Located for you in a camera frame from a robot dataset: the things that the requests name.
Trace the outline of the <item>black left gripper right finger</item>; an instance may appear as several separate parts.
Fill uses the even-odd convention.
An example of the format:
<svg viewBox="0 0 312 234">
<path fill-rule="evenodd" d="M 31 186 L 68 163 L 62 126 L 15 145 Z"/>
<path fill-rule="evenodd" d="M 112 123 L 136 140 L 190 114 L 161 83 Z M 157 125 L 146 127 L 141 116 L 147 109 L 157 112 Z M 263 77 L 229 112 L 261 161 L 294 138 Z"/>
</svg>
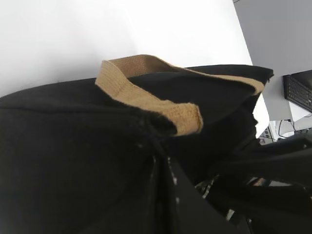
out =
<svg viewBox="0 0 312 234">
<path fill-rule="evenodd" d="M 245 234 L 309 234 L 312 139 L 293 136 L 226 154 L 205 168 L 196 189 Z"/>
</svg>

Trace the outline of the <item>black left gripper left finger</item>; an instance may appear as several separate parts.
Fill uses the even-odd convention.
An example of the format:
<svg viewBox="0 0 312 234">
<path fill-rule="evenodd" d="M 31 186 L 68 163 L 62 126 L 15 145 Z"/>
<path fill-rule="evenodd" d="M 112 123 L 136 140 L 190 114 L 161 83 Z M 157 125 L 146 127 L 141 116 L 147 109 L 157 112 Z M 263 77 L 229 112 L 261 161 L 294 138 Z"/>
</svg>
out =
<svg viewBox="0 0 312 234">
<path fill-rule="evenodd" d="M 176 159 L 153 158 L 151 179 L 155 186 L 152 199 L 153 234 L 239 234 L 206 202 L 186 177 Z"/>
</svg>

